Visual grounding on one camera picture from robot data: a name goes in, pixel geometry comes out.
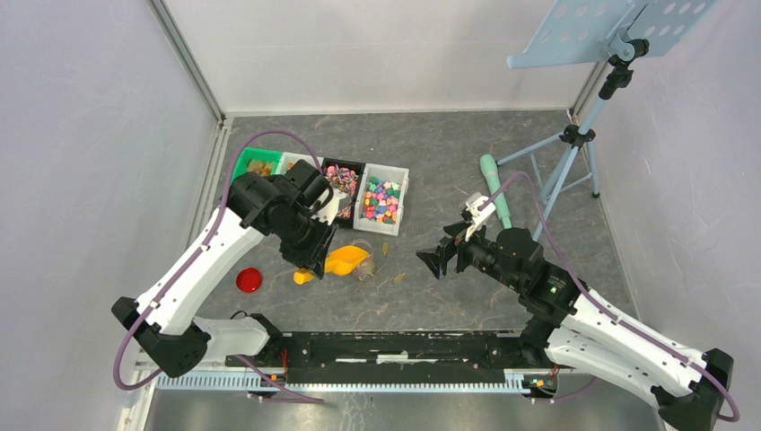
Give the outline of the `clear plastic jar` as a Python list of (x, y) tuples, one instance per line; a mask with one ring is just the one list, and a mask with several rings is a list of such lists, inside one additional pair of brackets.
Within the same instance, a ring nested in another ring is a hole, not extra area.
[(351, 242), (351, 245), (367, 252), (365, 259), (359, 263), (352, 271), (352, 274), (359, 281), (367, 281), (374, 276), (376, 271), (376, 264), (373, 257), (373, 247), (368, 241), (364, 239), (356, 239)]

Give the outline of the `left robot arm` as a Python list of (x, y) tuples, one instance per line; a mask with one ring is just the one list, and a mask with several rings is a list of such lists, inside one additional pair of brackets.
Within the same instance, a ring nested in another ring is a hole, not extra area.
[(119, 298), (111, 311), (169, 377), (234, 355), (272, 365), (282, 342), (266, 319), (209, 320), (197, 311), (232, 266), (270, 234), (279, 239), (283, 260), (322, 278), (336, 211), (328, 180), (304, 160), (284, 174), (244, 173), (172, 268), (138, 298)]

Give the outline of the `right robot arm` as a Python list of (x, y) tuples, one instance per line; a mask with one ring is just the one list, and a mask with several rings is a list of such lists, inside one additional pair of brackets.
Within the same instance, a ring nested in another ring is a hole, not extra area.
[(629, 391), (658, 410), (676, 430), (712, 430), (726, 404), (733, 358), (713, 348), (689, 347), (618, 309), (579, 278), (544, 258), (526, 229), (504, 229), (494, 240), (466, 222), (416, 256), (442, 279), (451, 260), (456, 272), (474, 268), (519, 297), (531, 314), (518, 343), (530, 366), (547, 360)]

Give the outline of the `orange plastic scoop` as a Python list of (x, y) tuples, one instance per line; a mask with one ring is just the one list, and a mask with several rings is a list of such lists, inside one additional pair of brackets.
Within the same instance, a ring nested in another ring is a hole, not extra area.
[[(336, 276), (347, 276), (352, 273), (354, 268), (361, 263), (367, 252), (353, 245), (346, 245), (331, 251), (325, 262), (325, 273)], [(304, 285), (314, 279), (316, 276), (307, 269), (299, 269), (293, 273), (293, 282), (297, 285)]]

